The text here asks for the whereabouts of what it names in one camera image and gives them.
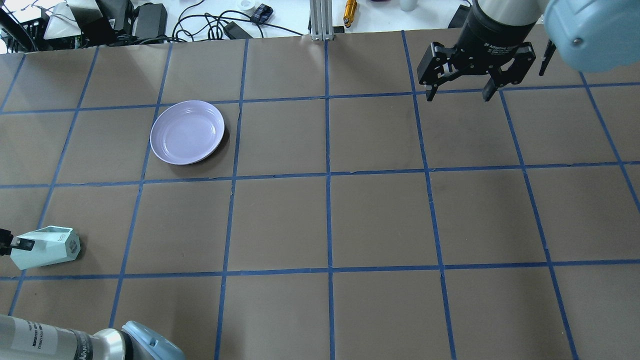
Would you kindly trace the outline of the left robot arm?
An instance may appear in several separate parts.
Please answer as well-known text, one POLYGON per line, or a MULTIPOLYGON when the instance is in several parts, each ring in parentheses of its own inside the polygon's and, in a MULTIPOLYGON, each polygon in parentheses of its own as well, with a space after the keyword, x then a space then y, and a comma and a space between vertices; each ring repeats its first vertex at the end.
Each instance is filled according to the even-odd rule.
MULTIPOLYGON (((21 271, 75 260, 82 250, 73 228, 50 225, 13 235, 1 230, 1 255, 21 271)), ((3 314, 3 360, 184 360, 183 351, 137 321, 94 334, 3 314)))

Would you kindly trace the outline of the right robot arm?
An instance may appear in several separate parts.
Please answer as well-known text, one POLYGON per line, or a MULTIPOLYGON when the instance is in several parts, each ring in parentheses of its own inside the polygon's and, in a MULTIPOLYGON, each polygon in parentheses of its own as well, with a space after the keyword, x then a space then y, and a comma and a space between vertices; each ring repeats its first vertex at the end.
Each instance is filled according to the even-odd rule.
POLYGON ((537 59, 527 37, 541 19, 548 41, 539 75, 555 54, 572 69, 598 73, 639 61, 637 0, 473 0, 452 47, 432 42, 417 66, 428 101, 443 84, 487 76, 489 101, 520 84, 537 59))

